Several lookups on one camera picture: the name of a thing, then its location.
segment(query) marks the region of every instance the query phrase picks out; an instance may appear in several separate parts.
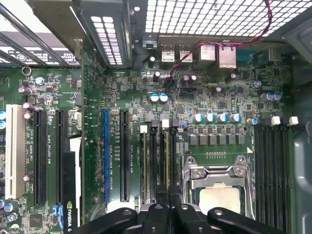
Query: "integrated circuit chip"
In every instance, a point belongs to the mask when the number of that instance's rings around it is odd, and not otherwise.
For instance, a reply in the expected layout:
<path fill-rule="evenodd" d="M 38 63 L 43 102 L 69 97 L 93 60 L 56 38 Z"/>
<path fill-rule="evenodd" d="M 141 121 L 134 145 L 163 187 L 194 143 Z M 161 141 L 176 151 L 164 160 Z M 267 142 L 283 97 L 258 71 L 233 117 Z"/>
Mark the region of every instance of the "integrated circuit chip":
<path fill-rule="evenodd" d="M 31 214 L 31 215 L 29 215 L 29 227 L 30 228 L 41 228 L 42 227 L 42 214 Z"/>
<path fill-rule="evenodd" d="M 176 112 L 178 114 L 183 114 L 184 113 L 184 107 L 183 106 L 177 106 L 176 107 Z"/>

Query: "electrolytic capacitor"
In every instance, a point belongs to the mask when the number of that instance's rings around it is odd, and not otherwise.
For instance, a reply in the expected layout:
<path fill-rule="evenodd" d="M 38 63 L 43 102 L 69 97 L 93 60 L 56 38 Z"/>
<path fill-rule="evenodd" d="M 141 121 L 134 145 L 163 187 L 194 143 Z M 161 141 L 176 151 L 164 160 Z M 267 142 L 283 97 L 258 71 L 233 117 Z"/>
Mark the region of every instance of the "electrolytic capacitor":
<path fill-rule="evenodd" d="M 33 177 L 34 177 L 34 173 L 33 172 L 29 172 L 29 173 L 27 173 L 26 175 L 23 176 L 23 181 L 24 182 L 28 182 L 31 179 L 33 179 Z"/>
<path fill-rule="evenodd" d="M 240 114 L 232 114 L 230 116 L 231 122 L 240 122 L 241 121 L 241 116 Z"/>
<path fill-rule="evenodd" d="M 153 75 L 153 82 L 158 82 L 160 78 L 160 72 L 155 72 Z"/>
<path fill-rule="evenodd" d="M 158 94 L 152 94 L 150 100 L 151 102 L 157 102 L 159 100 Z"/>
<path fill-rule="evenodd" d="M 221 122 L 221 123 L 226 122 L 228 120 L 228 115 L 227 114 L 219 114 L 216 116 L 216 120 L 218 122 Z"/>
<path fill-rule="evenodd" d="M 5 204 L 4 210 L 5 212 L 12 212 L 19 207 L 20 203 L 17 200 L 12 200 Z"/>
<path fill-rule="evenodd" d="M 201 115 L 201 114 L 195 114 L 195 115 L 193 115 L 192 118 L 193 118 L 193 121 L 194 121 L 195 123 L 200 123 L 201 121 L 204 120 L 204 116 Z"/>
<path fill-rule="evenodd" d="M 263 101 L 272 101 L 273 98 L 274 98 L 274 94 L 273 93 L 261 94 L 261 99 Z"/>
<path fill-rule="evenodd" d="M 212 88 L 212 90 L 211 90 L 212 95 L 217 95 L 217 94 L 220 94 L 221 92 L 222 92 L 221 87 L 215 87 L 215 88 Z"/>
<path fill-rule="evenodd" d="M 5 129 L 5 127 L 6 127 L 6 122 L 3 120 L 0 120 L 0 130 Z"/>
<path fill-rule="evenodd" d="M 259 123 L 259 120 L 257 118 L 249 118 L 247 120 L 247 124 L 249 124 L 249 125 L 256 125 L 258 123 Z"/>
<path fill-rule="evenodd" d="M 32 117 L 33 117 L 33 113 L 26 112 L 26 113 L 24 114 L 24 119 L 25 119 L 25 120 L 30 120 Z"/>
<path fill-rule="evenodd" d="M 161 94 L 159 95 L 159 101 L 162 103 L 165 103 L 168 101 L 168 95 L 167 94 Z"/>
<path fill-rule="evenodd" d="M 5 120 L 5 118 L 6 118 L 6 112 L 0 111 L 0 120 Z"/>
<path fill-rule="evenodd" d="M 19 87 L 18 92 L 19 92 L 20 94 L 29 95 L 29 94 L 32 93 L 32 90 L 31 90 L 31 88 L 29 88 L 29 87 L 23 87 L 23 86 L 21 86 L 21 87 Z"/>
<path fill-rule="evenodd" d="M 8 222 L 14 222 L 17 218 L 18 215 L 16 213 L 11 213 L 7 215 L 6 220 L 8 220 Z"/>
<path fill-rule="evenodd" d="M 205 115 L 205 121 L 206 122 L 213 122 L 214 119 L 215 119 L 215 116 L 213 114 L 206 114 Z"/>
<path fill-rule="evenodd" d="M 0 199 L 0 209 L 3 209 L 5 204 L 8 203 L 9 200 Z"/>
<path fill-rule="evenodd" d="M 282 95 L 280 93 L 274 93 L 273 101 L 280 101 L 282 99 Z"/>
<path fill-rule="evenodd" d="M 189 82 L 189 80 L 190 80 L 190 77 L 188 75 L 184 75 L 184 76 L 182 76 L 180 82 L 181 82 L 181 84 L 185 84 L 185 83 Z"/>
<path fill-rule="evenodd" d="M 25 102 L 23 104 L 23 108 L 25 110 L 28 110 L 28 111 L 35 111 L 36 110 L 36 107 L 34 105 L 32 105 L 32 104 L 29 104 L 28 102 Z"/>

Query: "pcie slot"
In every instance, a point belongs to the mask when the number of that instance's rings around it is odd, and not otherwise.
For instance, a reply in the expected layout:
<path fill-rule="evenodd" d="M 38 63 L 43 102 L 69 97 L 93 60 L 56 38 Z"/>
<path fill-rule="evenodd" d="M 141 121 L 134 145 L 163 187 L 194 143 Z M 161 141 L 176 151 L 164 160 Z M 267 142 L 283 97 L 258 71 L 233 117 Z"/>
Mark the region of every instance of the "pcie slot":
<path fill-rule="evenodd" d="M 104 163 L 104 202 L 109 201 L 110 190 L 110 143 L 109 143 L 109 110 L 103 109 L 102 111 L 102 141 L 103 141 L 103 163 Z"/>
<path fill-rule="evenodd" d="M 150 135 L 150 162 L 151 162 L 151 178 L 150 178 L 150 197 L 151 202 L 155 202 L 155 192 L 157 185 L 157 127 L 151 127 Z"/>
<path fill-rule="evenodd" d="M 120 201 L 128 202 L 130 196 L 130 136 L 129 111 L 120 110 Z"/>
<path fill-rule="evenodd" d="M 175 186 L 176 185 L 176 133 L 177 129 L 176 127 L 170 127 L 170 136 L 169 136 L 169 142 L 170 142 L 170 185 Z"/>
<path fill-rule="evenodd" d="M 20 105 L 6 105 L 5 199 L 25 193 L 25 110 Z"/>
<path fill-rule="evenodd" d="M 47 161 L 47 113 L 34 111 L 34 204 L 43 205 L 46 201 L 46 161 Z"/>
<path fill-rule="evenodd" d="M 68 112 L 56 110 L 56 194 L 57 203 L 63 203 L 63 153 L 65 147 L 65 139 L 68 137 Z"/>
<path fill-rule="evenodd" d="M 146 150 L 146 132 L 143 131 L 140 134 L 140 178 L 143 180 L 141 188 L 142 204 L 147 203 Z"/>
<path fill-rule="evenodd" d="M 165 133 L 159 134 L 159 179 L 161 185 L 166 185 L 166 157 L 165 157 Z"/>

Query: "blue capacitor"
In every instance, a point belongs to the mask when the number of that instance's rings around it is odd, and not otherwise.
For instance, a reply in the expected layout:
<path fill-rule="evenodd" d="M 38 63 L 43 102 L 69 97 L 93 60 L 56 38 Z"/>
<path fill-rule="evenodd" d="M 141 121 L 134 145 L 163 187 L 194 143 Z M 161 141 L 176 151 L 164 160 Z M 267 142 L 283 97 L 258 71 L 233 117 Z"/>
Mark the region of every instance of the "blue capacitor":
<path fill-rule="evenodd" d="M 266 93 L 266 94 L 262 94 L 261 95 L 261 99 L 263 101 L 272 101 L 274 98 L 274 94 L 273 93 Z"/>

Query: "screw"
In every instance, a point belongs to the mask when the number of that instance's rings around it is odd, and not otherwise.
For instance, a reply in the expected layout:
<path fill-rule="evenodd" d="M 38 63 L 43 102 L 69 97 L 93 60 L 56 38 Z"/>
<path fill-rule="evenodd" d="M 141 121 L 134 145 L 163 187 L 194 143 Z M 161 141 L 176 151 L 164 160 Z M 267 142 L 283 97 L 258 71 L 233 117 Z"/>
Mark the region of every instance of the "screw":
<path fill-rule="evenodd" d="M 155 206 L 155 209 L 158 209 L 158 210 L 160 210 L 160 209 L 162 209 L 163 207 L 161 206 L 161 205 L 159 205 L 159 204 L 157 204 L 156 206 Z"/>
<path fill-rule="evenodd" d="M 124 212 L 122 212 L 123 215 L 131 215 L 131 211 L 129 210 L 124 210 Z"/>
<path fill-rule="evenodd" d="M 189 208 L 189 206 L 188 206 L 188 205 L 181 205 L 181 208 L 182 208 L 183 210 L 187 210 L 187 209 Z"/>
<path fill-rule="evenodd" d="M 216 215 L 223 215 L 223 212 L 221 210 L 215 210 L 214 213 Z"/>

